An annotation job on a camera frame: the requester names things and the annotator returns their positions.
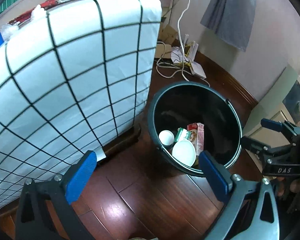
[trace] black grid line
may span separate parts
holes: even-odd
[[[140,24],[139,24],[139,34],[138,34],[138,48],[137,48],[137,65],[136,65],[136,84],[135,84],[135,98],[134,98],[134,114],[133,114],[133,124],[134,124],[134,116],[136,115],[136,103],[137,103],[137,76],[138,76],[138,67],[139,67],[139,47],[140,47],[140,34],[141,34],[141,23],[142,23],[142,16],[143,16],[143,6],[140,4]]]
[[[139,93],[141,93],[141,92],[143,92],[143,91],[149,89],[149,87],[146,87],[146,88],[144,88],[143,90],[137,92],[137,79],[138,79],[138,75],[143,74],[143,73],[146,73],[146,72],[149,72],[149,71],[152,71],[152,68],[149,69],[149,70],[143,71],[143,72],[141,72],[141,73],[138,73],[138,58],[139,58],[139,52],[141,52],[141,51],[147,51],[147,50],[153,50],[153,49],[155,49],[156,47],[147,48],[147,49],[139,49],[139,45],[140,45],[141,25],[143,25],[143,24],[155,24],[155,23],[160,23],[160,22],[142,22],[143,7],[142,7],[142,4],[141,4],[140,0],[138,0],[138,1],[140,2],[140,9],[141,9],[141,16],[140,16],[140,21],[139,21],[139,22],[136,22],[136,23],[130,23],[130,24],[124,24],[124,25],[117,25],[117,26],[110,27],[110,28],[104,28],[104,19],[103,19],[103,15],[102,15],[101,8],[100,8],[100,6],[99,6],[97,0],[93,0],[93,1],[96,3],[97,8],[98,8],[99,17],[100,17],[100,21],[101,21],[101,30],[95,31],[95,32],[91,32],[91,33],[86,33],[86,34],[84,34],[84,35],[81,35],[81,36],[75,37],[75,38],[73,38],[73,39],[70,39],[70,40],[68,40],[68,41],[65,41],[65,42],[63,42],[63,43],[61,43],[61,44],[59,44],[59,45],[57,46],[57,45],[55,44],[55,42],[54,42],[54,36],[53,36],[53,32],[52,32],[51,26],[50,26],[49,14],[47,14],[47,24],[48,24],[48,28],[49,28],[49,32],[50,32],[50,38],[51,38],[51,41],[52,41],[52,44],[53,44],[53,48],[52,48],[52,49],[48,49],[47,51],[45,51],[45,52],[43,52],[43,53],[37,55],[36,57],[34,57],[33,59],[31,59],[29,62],[27,62],[26,64],[24,64],[24,65],[21,66],[20,68],[18,68],[18,69],[15,71],[15,73],[12,72],[11,67],[10,67],[10,65],[9,65],[9,61],[8,61],[8,57],[7,57],[7,44],[5,44],[5,60],[6,60],[6,64],[7,64],[7,68],[8,68],[8,71],[9,71],[9,73],[10,73],[10,76],[9,76],[5,81],[3,81],[3,82],[0,84],[0,89],[1,89],[1,88],[2,88],[9,80],[12,80],[12,81],[14,82],[14,84],[16,85],[16,87],[18,88],[18,90],[19,90],[19,92],[21,93],[21,95],[22,95],[22,96],[25,98],[25,100],[28,102],[29,106],[27,106],[26,109],[24,109],[21,113],[19,113],[19,114],[18,114],[13,120],[11,120],[6,126],[4,126],[4,125],[0,122],[0,125],[2,125],[2,127],[3,127],[2,131],[0,131],[0,135],[2,134],[2,132],[4,132],[5,130],[7,130],[7,131],[11,132],[14,136],[16,136],[16,137],[18,137],[18,138],[20,138],[20,139],[22,140],[22,142],[21,142],[18,146],[16,146],[9,154],[5,154],[5,153],[0,152],[0,153],[2,153],[2,154],[5,155],[5,158],[0,162],[0,164],[1,164],[1,163],[9,156],[9,157],[11,157],[11,158],[13,158],[13,159],[18,160],[18,161],[21,163],[16,169],[18,169],[23,163],[26,163],[27,165],[33,167],[33,169],[32,169],[28,174],[26,174],[26,176],[15,174],[14,171],[15,171],[16,169],[13,170],[12,172],[6,171],[6,172],[9,173],[8,176],[11,175],[11,174],[14,174],[14,175],[20,176],[21,179],[20,179],[19,181],[15,182],[15,183],[11,183],[11,182],[5,181],[5,179],[8,177],[8,176],[6,176],[3,180],[0,180],[0,181],[1,181],[1,182],[8,182],[8,183],[11,183],[11,185],[10,185],[7,189],[1,189],[1,188],[0,188],[0,190],[5,190],[5,191],[9,190],[9,192],[20,192],[20,190],[13,190],[13,189],[10,189],[10,188],[13,187],[14,185],[19,185],[18,183],[19,183],[21,180],[23,180],[24,178],[28,178],[28,175],[29,175],[30,173],[32,173],[33,171],[35,171],[36,169],[40,169],[40,170],[44,171],[44,173],[41,174],[40,176],[43,176],[43,175],[46,174],[48,171],[51,172],[51,173],[53,173],[53,174],[56,174],[55,172],[52,172],[51,169],[53,169],[54,167],[56,167],[56,166],[59,165],[60,163],[65,163],[66,165],[69,165],[69,166],[70,166],[71,164],[75,163],[77,160],[74,161],[74,162],[71,163],[71,164],[69,164],[68,162],[66,162],[66,161],[64,161],[64,160],[67,159],[67,158],[70,158],[71,156],[73,156],[74,154],[77,154],[78,152],[80,152],[81,154],[83,154],[83,152],[82,152],[81,150],[84,149],[85,147],[87,147],[88,145],[92,144],[93,142],[98,141],[98,143],[100,144],[99,147],[102,147],[102,145],[106,145],[109,141],[113,140],[114,138],[112,138],[112,139],[110,139],[109,141],[107,141],[106,143],[103,143],[103,144],[102,144],[102,143],[100,142],[100,140],[98,139],[98,137],[96,136],[96,134],[95,134],[95,132],[94,132],[93,130],[96,129],[96,128],[98,128],[98,127],[100,127],[100,126],[102,126],[102,125],[104,125],[104,124],[106,124],[107,122],[110,122],[111,120],[114,120],[115,129],[113,129],[113,130],[111,130],[111,131],[105,133],[104,135],[100,136],[99,138],[102,138],[103,136],[106,136],[108,133],[111,133],[111,132],[113,132],[114,130],[116,131],[116,134],[117,134],[116,136],[118,137],[118,136],[119,136],[119,134],[118,134],[118,128],[121,127],[121,126],[123,126],[123,125],[125,125],[125,124],[128,123],[128,122],[131,122],[132,120],[133,120],[133,122],[132,122],[131,126],[133,126],[134,121],[135,121],[135,118],[136,118],[136,107],[139,107],[140,105],[146,103],[146,101],[143,101],[142,103],[136,105],[136,103],[137,103],[137,95],[138,95]],[[106,55],[105,55],[105,31],[111,30],[111,29],[118,29],[118,28],[121,28],[121,27],[133,26],[133,25],[138,25],[138,26],[139,26],[139,29],[138,29],[138,47],[137,47],[137,50],[136,50],[136,51],[131,51],[131,52],[128,52],[128,53],[125,53],[125,54],[122,54],[122,55],[118,55],[118,56],[116,56],[116,57],[113,57],[113,58],[110,58],[110,59],[106,60]],[[95,66],[92,66],[92,67],[90,67],[90,68],[88,68],[88,69],[82,71],[81,73],[76,74],[76,75],[74,75],[74,76],[72,76],[71,78],[68,79],[68,78],[66,77],[66,73],[65,73],[64,67],[63,67],[63,65],[61,64],[61,60],[60,60],[60,57],[59,57],[59,55],[58,55],[58,50],[57,50],[57,48],[59,48],[59,47],[61,47],[61,46],[64,46],[64,45],[66,45],[66,44],[69,44],[69,43],[71,43],[71,42],[73,42],[73,41],[76,41],[76,40],[78,40],[78,39],[81,39],[81,38],[84,38],[84,37],[93,35],[93,34],[95,34],[95,33],[101,33],[101,36],[102,36],[103,62],[101,62],[100,64],[97,64],[97,65],[95,65]],[[17,83],[17,81],[16,81],[16,79],[15,79],[15,75],[18,74],[20,71],[22,71],[24,68],[26,68],[26,67],[27,67],[28,65],[30,65],[31,63],[33,63],[34,61],[38,60],[40,57],[43,57],[45,54],[50,53],[50,52],[52,52],[52,51],[55,52],[57,61],[58,61],[58,63],[59,63],[59,66],[60,66],[60,68],[61,68],[61,71],[62,71],[63,76],[64,76],[64,78],[65,78],[66,81],[65,81],[65,82],[62,82],[62,83],[60,83],[59,85],[57,85],[56,87],[50,89],[50,90],[47,91],[45,94],[41,95],[40,98],[36,99],[34,102],[31,103],[31,101],[29,100],[29,98],[27,98],[27,96],[25,95],[25,93],[22,91],[20,85]],[[106,68],[106,63],[109,62],[109,61],[115,60],[115,59],[117,59],[117,58],[121,58],[121,57],[130,55],[130,54],[134,54],[134,53],[136,53],[136,56],[137,56],[136,74],[135,74],[135,75],[132,75],[132,76],[129,76],[129,77],[125,77],[125,78],[123,78],[123,79],[121,79],[121,80],[118,80],[118,81],[116,81],[116,82],[113,82],[113,83],[109,84],[109,83],[108,83],[108,78],[107,78],[107,68]],[[101,88],[101,89],[99,89],[99,90],[97,90],[97,91],[91,93],[90,95],[88,95],[87,97],[85,97],[85,98],[83,98],[83,99],[81,99],[81,100],[76,100],[76,97],[75,97],[75,95],[74,95],[74,93],[73,93],[73,90],[72,90],[70,84],[69,84],[69,81],[72,80],[72,79],[74,79],[74,78],[76,78],[76,77],[78,77],[78,76],[80,76],[80,75],[82,75],[82,74],[87,73],[88,71],[90,71],[90,70],[92,70],[92,69],[94,69],[94,68],[102,67],[102,65],[104,65],[105,78],[106,78],[106,87],[103,87],[103,88]],[[120,100],[118,100],[118,101],[116,101],[116,102],[112,102],[112,101],[111,101],[111,96],[110,96],[109,87],[110,87],[111,85],[114,85],[114,84],[116,84],[116,83],[118,83],[118,82],[124,81],[124,80],[129,79],[129,78],[132,78],[132,77],[135,77],[135,93],[133,93],[133,94],[131,94],[131,95],[125,97],[125,98],[122,98],[122,99],[120,99]],[[54,117],[52,117],[52,118],[50,118],[50,119],[48,120],[47,118],[44,117],[44,115],[43,115],[42,113],[40,113],[40,111],[39,111],[36,107],[34,107],[34,104],[35,104],[36,102],[38,102],[39,100],[41,100],[42,98],[44,98],[45,96],[47,96],[50,92],[54,91],[55,89],[57,89],[58,87],[61,87],[61,86],[64,85],[64,84],[67,84],[67,86],[68,86],[68,88],[69,88],[69,90],[70,90],[70,92],[71,92],[71,94],[72,94],[72,96],[73,96],[73,98],[74,98],[75,103],[72,104],[71,106],[67,107],[66,109],[62,110],[60,113],[56,114]],[[107,89],[107,92],[108,92],[110,105],[105,106],[105,107],[103,107],[102,109],[97,110],[96,112],[90,114],[89,116],[85,116],[85,115],[83,114],[83,111],[82,111],[81,107],[79,106],[79,103],[82,102],[82,101],[84,101],[85,99],[89,98],[90,96],[94,95],[95,93],[100,92],[101,90],[103,90],[103,89],[105,89],[105,88]],[[133,96],[133,95],[135,96],[135,104],[134,104],[134,108],[132,108],[132,109],[130,109],[130,110],[128,110],[128,111],[125,111],[125,112],[122,113],[122,114],[119,114],[119,115],[115,116],[115,115],[114,115],[114,110],[113,110],[113,104],[116,104],[116,103],[118,103],[118,102],[120,102],[120,101],[123,101],[123,100],[125,100],[125,99],[127,99],[127,98],[129,98],[129,97],[131,97],[131,96]],[[86,135],[87,133],[89,133],[90,131],[88,131],[87,133],[83,134],[81,137],[79,137],[79,138],[76,139],[73,143],[71,143],[71,142],[70,142],[67,138],[65,138],[65,136],[64,136],[64,134],[65,134],[67,131],[61,133],[58,129],[56,129],[56,128],[54,127],[54,125],[52,125],[52,124],[50,123],[50,121],[52,121],[54,118],[56,118],[57,116],[60,116],[62,113],[66,112],[67,110],[69,110],[71,107],[73,107],[73,106],[75,106],[75,105],[78,106],[78,108],[79,108],[79,110],[80,110],[80,112],[81,112],[81,114],[82,114],[83,120],[81,120],[81,121],[79,121],[77,124],[73,125],[73,126],[72,126],[71,128],[69,128],[67,131],[69,131],[70,129],[74,128],[74,127],[75,127],[76,125],[78,125],[79,123],[85,121],[85,122],[88,124],[88,126],[89,126],[89,128],[90,128],[90,131],[92,131],[92,132],[94,133],[95,137],[96,137],[95,140],[93,140],[92,142],[89,142],[87,145],[81,147],[80,149],[77,148],[73,143],[76,142],[77,140],[79,140],[80,138],[82,138],[83,136],[85,136],[85,135]],[[107,107],[109,107],[109,106],[111,107],[113,119],[110,119],[110,120],[108,120],[107,122],[104,122],[104,123],[98,125],[97,127],[92,128],[91,125],[89,124],[89,122],[88,122],[87,119],[88,119],[89,117],[91,117],[92,115],[96,114],[97,112],[100,112],[100,111],[102,111],[103,109],[105,109],[105,108],[107,108]],[[18,117],[20,117],[26,110],[30,109],[31,107],[37,112],[37,114],[39,114],[39,116],[41,116],[41,117],[45,120],[45,123],[44,123],[43,125],[41,125],[39,128],[37,128],[34,132],[32,132],[27,138],[24,139],[24,138],[22,138],[21,136],[19,136],[18,134],[16,134],[16,133],[14,133],[13,131],[11,131],[11,130],[8,128],[8,126],[9,126],[11,123],[13,123]],[[116,120],[115,120],[115,119],[118,118],[118,117],[120,117],[121,115],[126,114],[127,112],[129,112],[129,111],[131,111],[131,110],[134,110],[133,118],[130,119],[130,120],[128,120],[128,121],[126,121],[126,122],[124,122],[123,124],[117,126],[117,123],[116,123]],[[33,145],[33,144],[31,144],[29,141],[27,141],[27,139],[28,139],[30,136],[32,136],[33,134],[35,134],[39,129],[41,129],[43,126],[45,126],[45,125],[47,125],[47,124],[49,124],[49,125],[50,125],[50,126],[51,126],[58,134],[59,134],[59,136],[57,136],[56,138],[54,138],[54,139],[51,140],[50,142],[46,143],[43,147],[41,147],[41,149],[40,149],[39,147],[37,147],[36,145]],[[44,150],[42,150],[42,149],[45,148],[48,144],[50,144],[50,143],[53,142],[54,140],[57,140],[57,139],[60,138],[60,137],[62,137],[64,140],[66,140],[66,141],[69,143],[69,144],[68,144],[67,146],[65,146],[63,149],[59,150],[59,151],[58,151],[57,153],[55,153],[54,155],[51,155],[51,154],[45,152]],[[22,143],[24,143],[24,142],[29,143],[29,145],[35,147],[38,151],[35,152],[33,155],[31,155],[30,157],[28,157],[28,158],[27,158],[26,160],[24,160],[24,161],[21,161],[20,159],[15,158],[15,157],[13,157],[13,156],[10,156],[10,154],[11,154],[17,147],[19,147],[19,146],[20,146]],[[59,152],[61,152],[61,151],[64,150],[65,148],[69,147],[70,145],[72,145],[75,149],[77,149],[77,151],[75,151],[74,153],[70,154],[70,155],[67,156],[66,158],[63,158],[63,157],[62,157],[63,160],[61,160],[60,158],[55,157]],[[39,167],[37,167],[37,166],[34,166],[34,165],[31,165],[31,164],[27,163],[27,160],[28,160],[28,159],[30,159],[31,157],[33,157],[34,155],[36,155],[36,154],[37,154],[38,152],[40,152],[40,151],[42,151],[42,152],[44,152],[44,153],[46,153],[47,155],[50,156],[50,158],[49,158],[48,160],[46,160],[45,162],[49,161],[49,160],[52,159],[52,158],[55,158],[55,159],[59,160],[60,162],[58,162],[57,164],[55,164],[52,168],[50,168],[50,170],[43,169],[43,168],[39,168]],[[34,179],[34,180],[43,181],[43,180],[38,179],[40,176],[38,176],[36,179],[34,179],[34,178],[33,178],[33,179]],[[6,193],[6,192],[3,192],[3,194],[0,194],[0,196],[1,196],[1,195],[5,195],[5,196],[8,196],[8,197],[11,197],[11,196],[13,196],[13,194],[14,194],[14,193],[13,193],[13,194],[11,194],[11,195],[6,195],[5,193]],[[7,198],[4,198],[3,201],[1,201],[0,203],[3,203],[3,202],[6,203],[6,202],[5,202],[6,199],[7,199]]]
[[[63,65],[62,65],[62,62],[61,62],[61,59],[60,59],[60,55],[59,55],[58,50],[57,50],[57,47],[56,47],[56,42],[55,42],[55,40],[54,40],[54,36],[53,36],[53,33],[52,33],[51,23],[50,23],[50,15],[49,15],[48,12],[47,12],[47,22],[48,22],[48,29],[49,29],[50,39],[51,39],[51,42],[52,42],[52,45],[53,45],[54,52],[55,52],[56,57],[57,57],[58,64],[59,64],[60,69],[61,69],[61,71],[62,71],[63,78],[66,80],[66,83],[67,83],[67,85],[68,85],[68,88],[69,88],[69,90],[70,90],[70,92],[71,92],[71,95],[72,95],[74,101],[76,102],[76,104],[77,104],[77,106],[78,106],[78,108],[79,108],[80,113],[82,114],[82,116],[83,116],[84,120],[86,121],[87,125],[89,126],[90,130],[92,130],[92,127],[91,127],[91,125],[89,124],[87,118],[85,117],[85,115],[84,115],[84,113],[83,113],[83,111],[82,111],[82,108],[81,108],[81,106],[79,105],[79,102],[78,102],[76,96],[74,95],[73,89],[72,89],[72,87],[70,86],[69,80],[68,80],[68,78],[67,78],[67,76],[66,76],[66,71],[65,71],[65,69],[64,69],[64,67],[63,67]],[[99,141],[97,135],[95,134],[95,132],[94,132],[93,130],[92,130],[92,132],[93,132],[93,135],[94,135],[94,136],[96,137],[96,139],[98,140],[98,142],[100,143],[100,141]]]
[[[97,0],[93,0],[98,8],[98,12],[99,12],[99,17],[100,17],[100,24],[101,24],[101,30],[102,30],[102,57],[103,57],[103,62],[106,62],[106,44],[105,44],[105,26],[104,26],[104,21],[103,21],[103,15],[102,15],[102,11],[100,8],[100,5],[98,3]],[[114,118],[114,111],[113,111],[113,106],[112,106],[112,102],[111,102],[111,96],[110,96],[110,91],[109,91],[109,81],[108,81],[108,76],[107,76],[107,67],[106,67],[106,63],[104,65],[105,68],[105,78],[106,78],[106,84],[107,84],[107,92],[108,92],[108,97],[109,97],[109,102],[111,105],[111,111],[112,111],[112,115]],[[117,124],[115,122],[114,119],[114,125],[115,125],[115,130],[117,132],[117,136],[118,136],[118,129],[117,129]]]

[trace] wooden floor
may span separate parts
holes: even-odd
[[[229,80],[216,74],[214,62],[202,55],[197,60],[202,64],[211,87],[231,100],[242,124],[245,124],[251,105]],[[197,78],[189,79],[200,82]],[[179,80],[182,80],[181,73],[175,78],[165,79],[154,68],[148,101],[159,88]],[[205,178],[181,174],[162,161],[147,132],[146,115],[141,126],[137,143],[96,169],[82,196],[72,204],[74,210],[97,240],[133,237],[200,239],[223,204],[215,198]],[[262,178],[244,150],[230,171],[239,173],[244,179]],[[48,206],[58,232],[68,238],[51,203]],[[10,228],[14,218],[13,213],[9,219],[0,221],[1,228],[11,237],[14,237]]]

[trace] black bucket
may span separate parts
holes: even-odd
[[[179,127],[200,122],[204,124],[204,150],[215,160],[230,168],[238,159],[242,127],[230,101],[214,89],[195,82],[177,82],[159,90],[150,104],[148,127],[152,141],[163,157],[178,170],[204,177],[199,167],[179,162],[165,149],[159,133],[170,130],[176,135]]]

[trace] white grid tablecloth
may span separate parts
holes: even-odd
[[[0,207],[133,126],[160,20],[159,0],[79,0],[0,47]]]

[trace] gray cloth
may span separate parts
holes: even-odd
[[[257,0],[210,0],[201,24],[226,43],[246,51]]]

